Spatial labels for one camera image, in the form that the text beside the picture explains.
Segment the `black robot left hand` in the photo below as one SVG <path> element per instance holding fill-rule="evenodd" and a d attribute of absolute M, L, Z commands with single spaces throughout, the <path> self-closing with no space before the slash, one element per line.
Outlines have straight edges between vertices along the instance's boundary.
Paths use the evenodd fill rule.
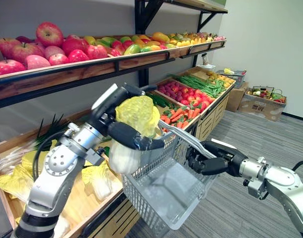
<path fill-rule="evenodd" d="M 139 88 L 130 84 L 118 87 L 112 84 L 92 105 L 92 112 L 88 124 L 101 135 L 109 135 L 123 146 L 140 151 L 160 149 L 164 147 L 161 139 L 150 139 L 141 135 L 131 126 L 116 121 L 115 108 L 125 100 L 135 96 L 142 96 L 145 92 L 155 89 L 155 86 Z"/>

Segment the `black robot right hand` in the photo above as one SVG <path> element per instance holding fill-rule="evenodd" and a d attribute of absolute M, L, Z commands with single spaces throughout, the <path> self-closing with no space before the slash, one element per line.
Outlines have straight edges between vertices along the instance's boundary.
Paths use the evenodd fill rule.
<path fill-rule="evenodd" d="M 207 158 L 193 147 L 186 152 L 186 160 L 191 169 L 204 176 L 217 175 L 223 172 L 234 177 L 240 177 L 240 165 L 248 157 L 236 148 L 224 145 L 218 141 L 202 141 L 201 145 L 213 154 Z"/>

